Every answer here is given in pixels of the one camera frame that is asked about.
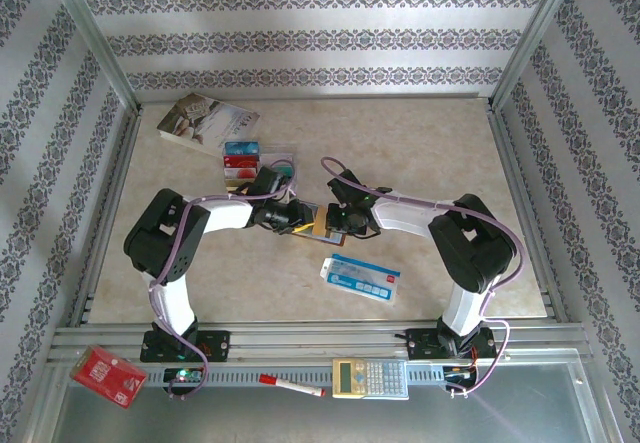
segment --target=beige table surface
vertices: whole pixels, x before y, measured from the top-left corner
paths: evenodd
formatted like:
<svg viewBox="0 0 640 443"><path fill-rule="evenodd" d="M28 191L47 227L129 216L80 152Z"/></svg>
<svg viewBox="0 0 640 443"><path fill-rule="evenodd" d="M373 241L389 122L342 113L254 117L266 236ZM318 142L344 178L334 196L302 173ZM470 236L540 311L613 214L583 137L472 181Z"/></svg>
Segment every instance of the beige table surface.
<svg viewBox="0 0 640 443"><path fill-rule="evenodd" d="M453 200L478 195L521 235L483 100L362 99L240 101L262 115L262 144L296 148L301 199L333 202L320 158L342 160L368 186ZM221 160L162 139L156 125L171 105L146 105L100 275L91 323L150 322L145 284L123 241L158 190L200 196L225 191ZM393 305L347 293L319 276L337 252L402 272ZM342 248L262 228L206 235L187 274L200 321L435 319L452 288L433 242L386 231ZM492 316L545 316L533 271L500 291Z"/></svg>

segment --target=small box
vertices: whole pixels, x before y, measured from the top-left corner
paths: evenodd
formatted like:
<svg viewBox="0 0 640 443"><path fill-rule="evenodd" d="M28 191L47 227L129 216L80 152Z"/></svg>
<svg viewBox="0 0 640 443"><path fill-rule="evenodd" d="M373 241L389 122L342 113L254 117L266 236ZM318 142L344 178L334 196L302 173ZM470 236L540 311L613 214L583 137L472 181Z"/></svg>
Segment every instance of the small box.
<svg viewBox="0 0 640 443"><path fill-rule="evenodd" d="M85 350L69 376L123 408L129 408L147 379L143 370L96 345Z"/></svg>

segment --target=calculator display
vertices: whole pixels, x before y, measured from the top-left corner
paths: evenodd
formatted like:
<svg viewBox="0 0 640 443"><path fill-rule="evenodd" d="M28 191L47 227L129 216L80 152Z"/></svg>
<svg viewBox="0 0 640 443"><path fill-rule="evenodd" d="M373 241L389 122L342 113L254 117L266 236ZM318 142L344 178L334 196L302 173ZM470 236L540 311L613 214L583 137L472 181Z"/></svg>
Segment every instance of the calculator display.
<svg viewBox="0 0 640 443"><path fill-rule="evenodd" d="M351 393L351 363L340 363L340 391Z"/></svg>

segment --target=calculator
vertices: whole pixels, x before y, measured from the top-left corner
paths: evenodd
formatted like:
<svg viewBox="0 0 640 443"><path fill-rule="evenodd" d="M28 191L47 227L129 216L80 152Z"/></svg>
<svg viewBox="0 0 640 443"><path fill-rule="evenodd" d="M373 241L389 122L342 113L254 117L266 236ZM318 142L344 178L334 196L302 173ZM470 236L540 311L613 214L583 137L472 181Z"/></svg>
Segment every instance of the calculator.
<svg viewBox="0 0 640 443"><path fill-rule="evenodd" d="M333 397L408 400L407 362L392 358L334 359Z"/></svg>

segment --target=wall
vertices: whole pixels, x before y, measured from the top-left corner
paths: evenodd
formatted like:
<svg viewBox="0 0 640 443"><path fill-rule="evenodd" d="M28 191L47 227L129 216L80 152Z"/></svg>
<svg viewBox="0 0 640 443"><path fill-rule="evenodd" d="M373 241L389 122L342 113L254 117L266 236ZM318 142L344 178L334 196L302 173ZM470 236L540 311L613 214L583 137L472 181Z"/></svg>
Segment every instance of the wall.
<svg viewBox="0 0 640 443"><path fill-rule="evenodd" d="M625 441L640 441L639 2L564 0L503 108Z"/></svg>
<svg viewBox="0 0 640 443"><path fill-rule="evenodd" d="M87 0L141 101L489 96L539 0Z"/></svg>
<svg viewBox="0 0 640 443"><path fill-rule="evenodd" d="M124 107L61 0L0 0L0 442L73 305Z"/></svg>

